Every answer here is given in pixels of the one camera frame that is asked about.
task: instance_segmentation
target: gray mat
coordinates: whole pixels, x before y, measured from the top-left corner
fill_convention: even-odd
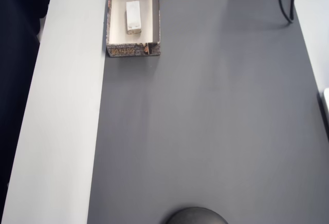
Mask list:
[[[278,0],[160,9],[161,56],[106,59],[88,223],[164,223],[189,206],[234,224],[329,223],[298,19],[286,26]]]

